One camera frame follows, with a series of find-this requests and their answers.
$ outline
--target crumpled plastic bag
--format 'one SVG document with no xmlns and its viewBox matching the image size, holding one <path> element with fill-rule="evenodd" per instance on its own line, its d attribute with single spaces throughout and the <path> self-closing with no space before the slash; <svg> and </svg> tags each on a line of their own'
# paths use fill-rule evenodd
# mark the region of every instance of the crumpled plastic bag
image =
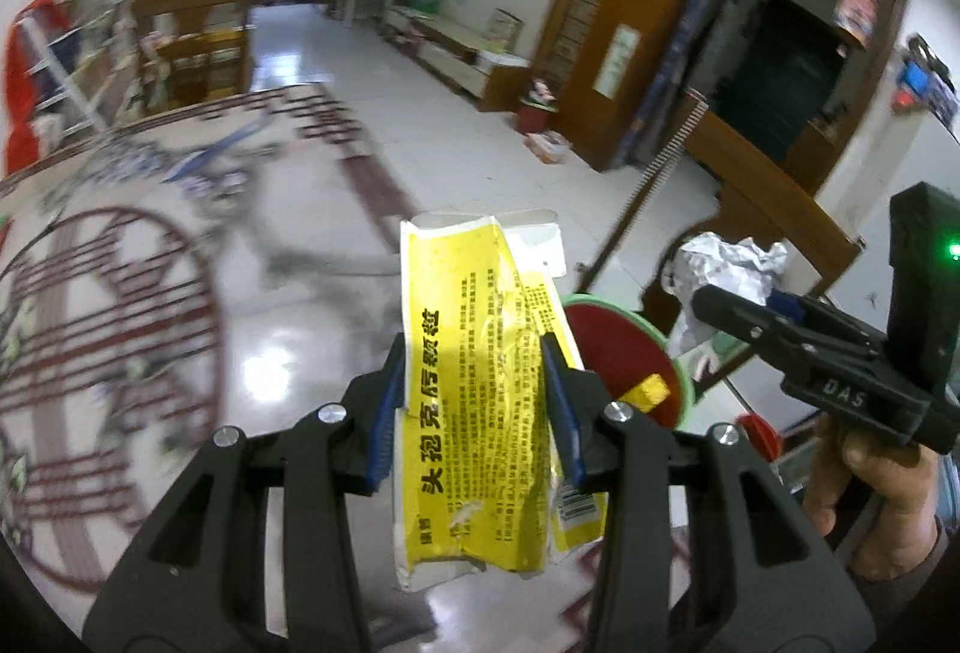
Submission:
<svg viewBox="0 0 960 653">
<path fill-rule="evenodd" d="M 702 233 L 683 244 L 673 263 L 664 268 L 664 291 L 680 301 L 680 317 L 667 342 L 667 354 L 677 358 L 709 340 L 716 329 L 693 314 L 693 294 L 704 285 L 716 285 L 765 305 L 784 269 L 789 250 L 776 242 L 761 250 L 752 238 L 738 244 L 723 241 L 716 233 Z"/>
</svg>

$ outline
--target barcode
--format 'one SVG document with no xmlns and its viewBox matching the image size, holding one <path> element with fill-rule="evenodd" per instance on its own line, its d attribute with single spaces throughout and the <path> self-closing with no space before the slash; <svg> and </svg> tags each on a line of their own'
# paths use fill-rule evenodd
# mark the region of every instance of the barcode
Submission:
<svg viewBox="0 0 960 653">
<path fill-rule="evenodd" d="M 557 507 L 560 525 L 565 531 L 585 523 L 598 522 L 600 519 L 600 509 L 593 496 L 584 495 L 567 483 L 560 486 L 560 503 Z"/>
</svg>

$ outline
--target silver screw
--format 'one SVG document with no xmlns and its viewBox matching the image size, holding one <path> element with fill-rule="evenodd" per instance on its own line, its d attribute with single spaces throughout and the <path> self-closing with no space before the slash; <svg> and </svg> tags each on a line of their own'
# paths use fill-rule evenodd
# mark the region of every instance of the silver screw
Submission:
<svg viewBox="0 0 960 653">
<path fill-rule="evenodd" d="M 613 423 L 626 423 L 634 416 L 634 409 L 627 402 L 610 402 L 604 407 L 603 414 Z"/>
<path fill-rule="evenodd" d="M 731 447 L 740 441 L 740 434 L 736 426 L 731 423 L 719 423 L 710 431 L 710 436 L 714 437 L 724 447 Z"/>
<path fill-rule="evenodd" d="M 326 407 L 320 407 L 317 413 L 321 423 L 342 423 L 347 420 L 347 407 L 343 404 L 328 404 Z"/>
<path fill-rule="evenodd" d="M 233 426 L 218 428 L 213 435 L 213 444 L 217 447 L 233 447 L 240 441 L 240 429 Z"/>
</svg>

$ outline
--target curtain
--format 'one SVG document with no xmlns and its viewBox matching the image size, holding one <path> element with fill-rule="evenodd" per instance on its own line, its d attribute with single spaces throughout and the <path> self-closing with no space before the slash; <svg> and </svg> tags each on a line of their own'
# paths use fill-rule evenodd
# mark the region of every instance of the curtain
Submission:
<svg viewBox="0 0 960 653">
<path fill-rule="evenodd" d="M 670 110 L 683 86 L 690 61 L 702 46 L 709 25 L 712 24 L 722 0 L 686 0 L 683 15 L 674 30 L 664 60 L 640 101 L 630 130 L 621 139 L 613 165 L 646 164 L 656 155 Z"/>
</svg>

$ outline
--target red cloth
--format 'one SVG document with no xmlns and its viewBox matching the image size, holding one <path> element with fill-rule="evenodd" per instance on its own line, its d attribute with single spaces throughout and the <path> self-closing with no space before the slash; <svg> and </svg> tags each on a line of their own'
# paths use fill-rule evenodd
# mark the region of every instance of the red cloth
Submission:
<svg viewBox="0 0 960 653">
<path fill-rule="evenodd" d="M 69 14 L 55 0 L 35 0 L 13 19 L 7 35 L 7 65 L 4 72 L 7 113 L 13 128 L 4 147 L 7 176 L 40 159 L 40 142 L 30 124 L 37 106 L 37 86 L 29 73 L 32 65 L 29 53 L 24 48 L 23 34 L 17 25 L 27 13 L 37 13 L 41 27 L 54 36 L 70 28 Z"/>
</svg>

